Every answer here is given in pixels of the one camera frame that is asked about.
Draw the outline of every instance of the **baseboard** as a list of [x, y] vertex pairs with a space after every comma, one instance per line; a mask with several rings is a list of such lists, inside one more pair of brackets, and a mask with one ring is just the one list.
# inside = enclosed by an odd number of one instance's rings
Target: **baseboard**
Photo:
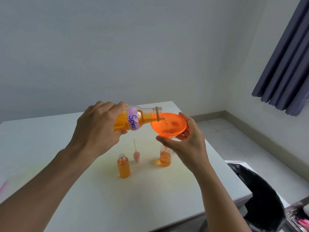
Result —
[[274, 157], [280, 160], [283, 164], [288, 166], [292, 171], [297, 173], [307, 182], [309, 182], [309, 165], [303, 162], [300, 158], [293, 155], [291, 152], [284, 149], [282, 146], [278, 145], [267, 136], [252, 128], [250, 125], [246, 124], [236, 116], [232, 115], [228, 111], [219, 111], [208, 114], [202, 114], [197, 116], [192, 116], [195, 122], [212, 120], [216, 118], [223, 117], [234, 125], [237, 129], [242, 131], [245, 135], [250, 137], [253, 141], [263, 147], [266, 151], [271, 153]]
[[212, 113], [207, 113], [207, 114], [202, 114], [202, 115], [197, 115], [197, 116], [191, 116], [195, 122], [200, 122], [200, 121], [205, 121], [205, 120], [213, 120], [217, 118], [222, 118], [223, 117], [224, 111], [217, 111], [217, 112], [212, 112]]

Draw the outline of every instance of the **curtain fold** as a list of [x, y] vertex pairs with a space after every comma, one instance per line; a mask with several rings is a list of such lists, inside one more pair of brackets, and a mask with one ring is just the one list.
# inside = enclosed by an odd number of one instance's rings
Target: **curtain fold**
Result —
[[252, 96], [297, 116], [309, 99], [309, 0], [300, 0]]

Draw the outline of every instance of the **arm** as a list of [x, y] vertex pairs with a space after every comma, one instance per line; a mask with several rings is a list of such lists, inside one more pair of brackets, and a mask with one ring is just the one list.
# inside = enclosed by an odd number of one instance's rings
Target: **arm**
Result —
[[126, 130], [114, 132], [126, 104], [102, 101], [77, 120], [68, 146], [32, 180], [0, 204], [0, 231], [44, 231], [60, 202], [83, 172], [118, 143]]
[[157, 140], [171, 148], [194, 174], [201, 188], [209, 231], [251, 232], [208, 160], [203, 133], [192, 118], [181, 112], [179, 115], [187, 121], [187, 129], [176, 137], [181, 141], [162, 136]]

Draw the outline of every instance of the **bottle mouth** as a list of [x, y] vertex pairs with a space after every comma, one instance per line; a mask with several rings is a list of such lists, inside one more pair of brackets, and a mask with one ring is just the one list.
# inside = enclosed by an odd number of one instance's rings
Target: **bottle mouth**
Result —
[[119, 160], [120, 161], [125, 161], [126, 160], [126, 155], [125, 154], [120, 154], [119, 155]]
[[157, 121], [165, 120], [162, 107], [155, 107], [155, 110], [156, 110], [156, 114], [157, 114]]

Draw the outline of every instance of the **tabletop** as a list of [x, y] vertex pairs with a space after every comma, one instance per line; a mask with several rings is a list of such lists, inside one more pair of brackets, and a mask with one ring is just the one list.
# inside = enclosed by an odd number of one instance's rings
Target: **tabletop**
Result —
[[[179, 113], [172, 102], [140, 105], [161, 106]], [[82, 113], [24, 120], [0, 125], [0, 173], [8, 180], [0, 195], [5, 200], [39, 173], [66, 147]], [[204, 212], [201, 191], [193, 174], [172, 154], [168, 167], [158, 165], [160, 143], [150, 124], [122, 135], [119, 143], [99, 157], [68, 191], [45, 231], [135, 231], [164, 228]], [[140, 163], [133, 159], [134, 143]], [[205, 140], [211, 165], [234, 202], [243, 204], [250, 190]], [[124, 153], [131, 175], [121, 179], [117, 159]]]

